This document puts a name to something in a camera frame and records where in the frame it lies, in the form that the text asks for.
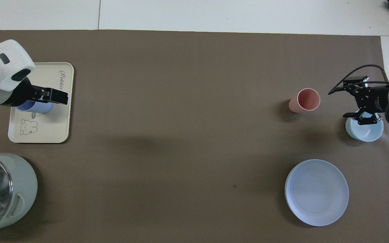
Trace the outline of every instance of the kettle handle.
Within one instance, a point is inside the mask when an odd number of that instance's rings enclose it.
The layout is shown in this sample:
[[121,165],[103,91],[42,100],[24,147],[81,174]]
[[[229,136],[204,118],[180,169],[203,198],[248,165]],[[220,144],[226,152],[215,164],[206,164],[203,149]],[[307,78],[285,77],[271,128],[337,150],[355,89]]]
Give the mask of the kettle handle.
[[23,198],[23,194],[21,192],[16,192],[14,197],[13,207],[11,208],[8,217],[17,217],[19,216],[23,210],[25,209],[25,199]]

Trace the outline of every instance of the cup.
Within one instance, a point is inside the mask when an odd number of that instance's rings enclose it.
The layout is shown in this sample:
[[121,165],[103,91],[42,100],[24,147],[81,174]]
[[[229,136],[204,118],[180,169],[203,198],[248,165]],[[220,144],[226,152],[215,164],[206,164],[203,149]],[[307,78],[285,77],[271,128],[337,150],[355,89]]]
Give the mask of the cup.
[[309,112],[318,108],[321,97],[314,89],[305,88],[298,92],[289,102],[289,109],[295,113]]
[[46,114],[52,109],[52,103],[41,103],[36,101],[27,100],[20,106],[16,106],[16,109],[23,112],[37,112]]

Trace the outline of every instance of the pink cup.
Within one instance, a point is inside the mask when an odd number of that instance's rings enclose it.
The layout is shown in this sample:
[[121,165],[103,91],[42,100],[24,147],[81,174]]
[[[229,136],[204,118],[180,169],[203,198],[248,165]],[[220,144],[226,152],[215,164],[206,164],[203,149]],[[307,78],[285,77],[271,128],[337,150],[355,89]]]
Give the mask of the pink cup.
[[305,88],[289,102],[289,109],[295,113],[309,112],[318,108],[321,97],[314,89]]

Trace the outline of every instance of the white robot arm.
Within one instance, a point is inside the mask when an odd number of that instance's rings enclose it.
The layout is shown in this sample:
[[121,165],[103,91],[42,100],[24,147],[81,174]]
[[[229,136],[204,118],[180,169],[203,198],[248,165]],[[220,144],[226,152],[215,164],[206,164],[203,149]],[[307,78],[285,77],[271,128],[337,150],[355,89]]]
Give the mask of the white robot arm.
[[68,103],[68,94],[31,85],[26,77],[35,69],[27,52],[15,40],[0,43],[0,105],[20,106],[27,100]]

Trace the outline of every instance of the beige tray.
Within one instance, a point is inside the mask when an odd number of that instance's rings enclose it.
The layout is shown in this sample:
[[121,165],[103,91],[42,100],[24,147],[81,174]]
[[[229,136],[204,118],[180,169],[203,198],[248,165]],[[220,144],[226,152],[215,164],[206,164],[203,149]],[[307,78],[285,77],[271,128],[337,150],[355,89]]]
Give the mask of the beige tray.
[[68,93],[68,104],[53,104],[46,114],[23,112],[12,107],[8,137],[15,143],[62,143],[68,138],[74,68],[66,62],[35,63],[28,75],[37,86],[59,89]]

